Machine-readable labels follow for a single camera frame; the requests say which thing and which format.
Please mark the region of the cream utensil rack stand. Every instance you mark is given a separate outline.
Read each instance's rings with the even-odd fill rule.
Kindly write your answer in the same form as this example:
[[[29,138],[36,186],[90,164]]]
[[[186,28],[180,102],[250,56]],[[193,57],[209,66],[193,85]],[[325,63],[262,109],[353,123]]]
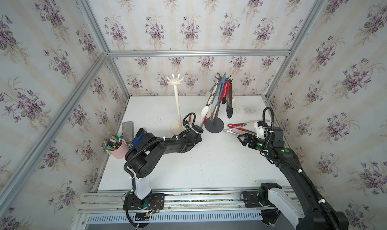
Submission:
[[[172,122],[171,124],[171,132],[175,135],[181,133],[184,130],[184,126],[182,125],[182,118],[181,118],[181,112],[180,112],[180,103],[179,103],[179,93],[178,93],[178,85],[180,85],[183,81],[183,78],[180,78],[180,74],[178,74],[176,77],[174,74],[171,75],[171,78],[168,76],[167,83],[170,84],[173,87],[174,90],[174,98],[175,98],[175,104],[176,104],[176,112],[177,112],[177,120]]]

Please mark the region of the dark grey utensil rack stand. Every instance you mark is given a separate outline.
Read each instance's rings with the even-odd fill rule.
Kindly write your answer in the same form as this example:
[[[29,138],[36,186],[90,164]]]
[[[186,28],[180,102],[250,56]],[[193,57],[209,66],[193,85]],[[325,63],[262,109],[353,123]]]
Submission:
[[[226,77],[227,77],[226,80],[231,79],[231,77],[230,77],[230,76],[227,76],[227,74],[226,74]],[[226,88],[225,88],[225,90],[223,91],[223,100],[222,100],[222,102],[221,102],[221,104],[220,104],[220,107],[221,107],[223,101],[225,100],[224,98],[225,98],[225,96],[226,96]],[[213,103],[214,108],[213,108],[212,112],[214,111],[214,109],[215,109],[215,107],[216,107],[216,103],[217,103],[217,101],[218,101],[218,96],[219,96],[219,92],[217,93],[217,95],[216,95],[216,97],[215,97],[215,100],[214,100],[214,103]],[[211,119],[210,119],[212,112],[211,112],[208,116],[206,116],[207,119],[206,119],[206,121],[205,121],[204,126],[205,126],[206,130],[207,130],[208,132],[210,132],[210,133],[220,133],[220,132],[223,131],[223,129],[224,129],[224,122],[219,118],[219,111],[218,111],[218,117],[215,119],[215,121],[211,121]]]

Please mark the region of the cream steel tongs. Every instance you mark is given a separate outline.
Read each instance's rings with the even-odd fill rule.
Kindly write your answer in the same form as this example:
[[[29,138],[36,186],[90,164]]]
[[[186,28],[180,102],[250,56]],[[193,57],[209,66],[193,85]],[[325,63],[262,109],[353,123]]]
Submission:
[[[217,92],[217,89],[218,89],[218,84],[215,84],[212,89],[210,90],[209,92],[209,98],[207,99],[207,102],[206,102],[206,105],[205,107],[202,109],[201,111],[201,118],[204,119],[209,111],[209,108],[210,108],[210,105],[212,104],[213,102],[213,99],[215,97],[215,94]]]

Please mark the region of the black steel tongs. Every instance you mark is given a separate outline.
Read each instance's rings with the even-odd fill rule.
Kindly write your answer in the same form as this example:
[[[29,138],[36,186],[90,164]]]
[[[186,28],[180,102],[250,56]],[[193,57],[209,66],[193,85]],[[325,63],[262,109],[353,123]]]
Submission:
[[[226,88],[226,113],[227,118],[230,119],[233,115],[233,94],[232,94],[232,79],[227,80],[227,88]]]

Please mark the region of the red handled steel tongs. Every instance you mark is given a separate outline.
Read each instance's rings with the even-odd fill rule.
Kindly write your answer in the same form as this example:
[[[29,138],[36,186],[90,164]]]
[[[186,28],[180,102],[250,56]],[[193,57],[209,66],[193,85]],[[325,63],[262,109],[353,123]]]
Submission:
[[[221,102],[223,100],[223,91],[225,90],[227,83],[228,83],[228,81],[225,80],[222,83],[221,87],[220,87],[218,101],[217,101],[216,107],[215,107],[215,109],[212,112],[211,117],[210,117],[211,121],[215,121],[215,119],[218,117],[218,111],[219,111],[219,108],[220,108],[220,104],[221,104]]]

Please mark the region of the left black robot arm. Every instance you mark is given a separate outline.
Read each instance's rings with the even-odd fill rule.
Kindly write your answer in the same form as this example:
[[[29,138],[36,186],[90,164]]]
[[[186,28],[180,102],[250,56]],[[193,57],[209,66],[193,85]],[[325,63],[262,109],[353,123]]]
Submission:
[[[139,200],[151,195],[148,175],[161,157],[171,153],[186,153],[202,141],[202,127],[195,124],[196,114],[189,113],[182,120],[184,130],[173,137],[157,137],[141,128],[125,155],[124,171],[132,180],[132,192]]]

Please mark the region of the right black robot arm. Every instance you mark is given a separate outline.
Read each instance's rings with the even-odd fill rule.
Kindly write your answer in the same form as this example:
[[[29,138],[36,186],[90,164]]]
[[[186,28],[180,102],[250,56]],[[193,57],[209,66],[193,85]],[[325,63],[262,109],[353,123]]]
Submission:
[[[273,226],[284,215],[296,230],[346,230],[349,221],[322,196],[302,168],[293,149],[287,148],[283,130],[266,117],[257,121],[256,135],[238,136],[243,146],[258,150],[270,164],[277,167],[289,182],[297,199],[293,200],[277,183],[262,183],[257,192],[244,191],[240,199],[247,208],[263,207],[262,221]]]

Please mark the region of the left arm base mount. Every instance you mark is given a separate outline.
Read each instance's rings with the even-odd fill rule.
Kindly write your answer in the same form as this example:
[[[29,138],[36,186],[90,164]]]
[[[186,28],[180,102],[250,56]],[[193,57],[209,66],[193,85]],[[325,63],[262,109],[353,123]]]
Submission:
[[[130,191],[123,194],[121,200],[128,222],[134,227],[144,228],[149,224],[151,216],[164,208],[165,194],[151,192],[140,200]]]

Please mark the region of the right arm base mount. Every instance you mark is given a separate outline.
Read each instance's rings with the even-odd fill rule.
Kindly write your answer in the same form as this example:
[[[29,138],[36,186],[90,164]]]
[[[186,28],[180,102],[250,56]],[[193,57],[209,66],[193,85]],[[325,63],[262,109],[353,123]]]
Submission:
[[[243,191],[239,198],[246,208],[263,207],[261,222],[274,227],[281,212],[269,201],[269,190],[272,189],[282,189],[282,187],[277,183],[261,183],[257,191]]]

